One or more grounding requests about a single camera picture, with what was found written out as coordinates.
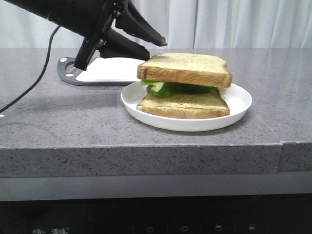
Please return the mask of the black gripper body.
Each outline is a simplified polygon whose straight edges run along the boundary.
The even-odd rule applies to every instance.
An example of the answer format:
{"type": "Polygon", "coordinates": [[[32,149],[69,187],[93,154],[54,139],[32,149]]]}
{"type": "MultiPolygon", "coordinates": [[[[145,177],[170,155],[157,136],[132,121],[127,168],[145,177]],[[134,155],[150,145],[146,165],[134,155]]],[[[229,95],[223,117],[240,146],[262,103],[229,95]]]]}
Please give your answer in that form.
{"type": "Polygon", "coordinates": [[[21,9],[40,16],[84,37],[74,66],[86,70],[95,50],[103,58],[121,57],[112,39],[113,20],[122,13],[124,0],[9,0],[21,9]]]}

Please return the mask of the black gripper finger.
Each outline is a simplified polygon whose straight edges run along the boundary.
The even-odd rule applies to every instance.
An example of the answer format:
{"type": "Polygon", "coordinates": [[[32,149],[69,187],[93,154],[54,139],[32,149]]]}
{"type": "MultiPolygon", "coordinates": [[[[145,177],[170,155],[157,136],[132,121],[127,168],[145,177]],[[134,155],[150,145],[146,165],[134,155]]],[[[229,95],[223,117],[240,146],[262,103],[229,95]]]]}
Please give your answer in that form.
{"type": "Polygon", "coordinates": [[[153,43],[156,46],[166,46],[167,41],[140,14],[131,0],[118,0],[115,4],[115,27],[125,33],[153,43]]]}
{"type": "Polygon", "coordinates": [[[147,49],[113,29],[109,29],[105,43],[98,49],[102,58],[131,58],[148,60],[150,53],[147,49]]]}

